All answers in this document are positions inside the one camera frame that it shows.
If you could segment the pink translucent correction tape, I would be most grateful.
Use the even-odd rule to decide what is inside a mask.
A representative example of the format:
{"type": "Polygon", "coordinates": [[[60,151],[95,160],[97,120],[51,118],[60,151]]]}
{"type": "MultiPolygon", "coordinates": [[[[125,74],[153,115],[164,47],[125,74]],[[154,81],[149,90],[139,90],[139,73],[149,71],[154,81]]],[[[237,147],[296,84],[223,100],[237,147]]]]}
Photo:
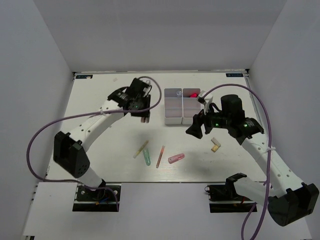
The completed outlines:
{"type": "Polygon", "coordinates": [[[179,153],[179,154],[177,154],[177,155],[174,155],[174,156],[169,157],[169,158],[168,158],[168,163],[169,163],[169,164],[176,163],[176,162],[182,160],[184,157],[185,157],[185,154],[184,154],[184,153],[179,153]]]}

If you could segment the orange thin highlighter pen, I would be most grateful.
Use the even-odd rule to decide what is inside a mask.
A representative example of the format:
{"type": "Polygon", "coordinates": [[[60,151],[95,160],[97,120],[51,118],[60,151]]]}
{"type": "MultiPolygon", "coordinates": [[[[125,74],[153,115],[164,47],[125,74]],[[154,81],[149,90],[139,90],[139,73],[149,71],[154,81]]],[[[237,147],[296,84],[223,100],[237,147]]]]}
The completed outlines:
{"type": "Polygon", "coordinates": [[[163,157],[164,150],[165,150],[165,146],[162,145],[161,150],[160,150],[160,153],[159,153],[159,156],[158,156],[158,160],[157,160],[157,163],[156,163],[156,168],[157,168],[157,169],[158,169],[159,166],[160,166],[160,163],[161,163],[161,160],[162,160],[162,157],[163,157]]]}

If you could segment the pink white mini stapler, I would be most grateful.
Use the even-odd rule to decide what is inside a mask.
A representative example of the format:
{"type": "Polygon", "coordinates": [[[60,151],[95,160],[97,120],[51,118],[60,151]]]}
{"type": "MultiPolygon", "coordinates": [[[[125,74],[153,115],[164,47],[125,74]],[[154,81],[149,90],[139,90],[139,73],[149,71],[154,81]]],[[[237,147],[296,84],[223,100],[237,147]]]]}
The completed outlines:
{"type": "Polygon", "coordinates": [[[142,118],[140,119],[140,122],[141,122],[141,123],[144,123],[144,124],[147,124],[147,123],[149,122],[149,118],[148,118],[148,117],[142,117],[142,118]]]}

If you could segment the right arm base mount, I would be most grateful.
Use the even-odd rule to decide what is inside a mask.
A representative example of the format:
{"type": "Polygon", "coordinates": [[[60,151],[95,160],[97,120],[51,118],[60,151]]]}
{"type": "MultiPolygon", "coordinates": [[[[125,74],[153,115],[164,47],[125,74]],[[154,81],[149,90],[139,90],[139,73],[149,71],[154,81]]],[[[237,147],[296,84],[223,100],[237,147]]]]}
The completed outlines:
{"type": "Polygon", "coordinates": [[[207,185],[204,191],[208,194],[212,214],[248,213],[254,206],[254,202],[247,197],[231,196],[224,184],[207,185]]]}

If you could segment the pink black highlighter marker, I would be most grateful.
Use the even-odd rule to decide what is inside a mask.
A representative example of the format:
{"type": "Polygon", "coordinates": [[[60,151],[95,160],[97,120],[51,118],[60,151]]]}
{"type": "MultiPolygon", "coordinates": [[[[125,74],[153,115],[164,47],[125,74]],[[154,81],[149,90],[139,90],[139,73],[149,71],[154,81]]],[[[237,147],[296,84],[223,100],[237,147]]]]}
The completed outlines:
{"type": "Polygon", "coordinates": [[[190,98],[197,98],[198,97],[198,94],[197,93],[193,93],[189,96],[190,98]]]}

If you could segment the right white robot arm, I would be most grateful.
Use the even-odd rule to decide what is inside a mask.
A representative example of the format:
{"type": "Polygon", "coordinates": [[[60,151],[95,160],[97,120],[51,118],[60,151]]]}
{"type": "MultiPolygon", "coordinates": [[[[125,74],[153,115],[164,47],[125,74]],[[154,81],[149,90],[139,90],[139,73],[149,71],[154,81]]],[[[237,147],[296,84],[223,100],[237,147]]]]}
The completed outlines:
{"type": "Polygon", "coordinates": [[[214,128],[226,129],[255,160],[269,177],[272,189],[266,194],[262,184],[251,180],[244,173],[236,173],[225,181],[226,195],[236,200],[240,196],[263,205],[279,226],[287,226],[310,215],[320,191],[315,184],[306,184],[295,175],[276,150],[268,146],[262,126],[254,118],[246,117],[242,100],[236,94],[221,97],[221,109],[213,103],[212,96],[199,95],[197,101],[204,108],[193,116],[186,133],[198,139],[214,128]]]}

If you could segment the green translucent correction tape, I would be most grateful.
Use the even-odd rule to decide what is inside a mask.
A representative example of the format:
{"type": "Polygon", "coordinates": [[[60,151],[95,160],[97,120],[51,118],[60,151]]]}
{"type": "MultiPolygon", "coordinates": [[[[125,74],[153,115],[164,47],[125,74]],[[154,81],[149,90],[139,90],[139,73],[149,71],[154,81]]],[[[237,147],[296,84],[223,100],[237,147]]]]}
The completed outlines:
{"type": "Polygon", "coordinates": [[[142,150],[142,152],[143,152],[145,164],[146,164],[147,166],[150,166],[150,165],[151,165],[151,158],[150,158],[149,150],[148,150],[147,148],[144,148],[144,149],[142,150]]]}

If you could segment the yellow thin highlighter pen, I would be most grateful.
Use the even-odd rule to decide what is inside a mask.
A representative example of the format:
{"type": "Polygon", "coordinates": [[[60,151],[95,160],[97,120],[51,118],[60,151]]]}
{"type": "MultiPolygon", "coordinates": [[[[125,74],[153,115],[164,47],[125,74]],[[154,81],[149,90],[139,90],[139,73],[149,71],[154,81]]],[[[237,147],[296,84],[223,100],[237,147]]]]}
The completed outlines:
{"type": "Polygon", "coordinates": [[[149,143],[149,140],[146,140],[142,146],[136,151],[136,153],[133,155],[133,158],[135,159],[142,151],[143,149],[146,147],[146,145],[149,143]]]}

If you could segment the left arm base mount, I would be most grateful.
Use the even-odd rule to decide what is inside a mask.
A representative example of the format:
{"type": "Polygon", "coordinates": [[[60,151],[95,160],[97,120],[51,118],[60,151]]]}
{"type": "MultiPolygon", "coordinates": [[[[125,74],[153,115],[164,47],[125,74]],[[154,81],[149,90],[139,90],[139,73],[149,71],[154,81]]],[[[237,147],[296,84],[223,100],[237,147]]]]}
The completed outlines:
{"type": "Polygon", "coordinates": [[[107,185],[109,190],[89,190],[77,186],[72,211],[73,212],[117,212],[120,207],[121,185],[107,185]]]}

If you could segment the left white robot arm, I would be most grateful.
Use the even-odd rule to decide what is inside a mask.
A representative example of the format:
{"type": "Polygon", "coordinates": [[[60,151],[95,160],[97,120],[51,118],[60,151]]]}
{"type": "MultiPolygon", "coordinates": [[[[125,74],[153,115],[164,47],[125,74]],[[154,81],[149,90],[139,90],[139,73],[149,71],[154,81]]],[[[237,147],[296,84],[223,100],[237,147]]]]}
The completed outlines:
{"type": "Polygon", "coordinates": [[[91,168],[87,151],[94,141],[115,122],[134,111],[131,116],[148,119],[152,85],[149,80],[134,78],[128,87],[113,91],[99,108],[99,114],[90,116],[73,130],[58,132],[54,137],[53,160],[77,181],[88,186],[88,193],[99,200],[105,196],[104,180],[91,168]]]}

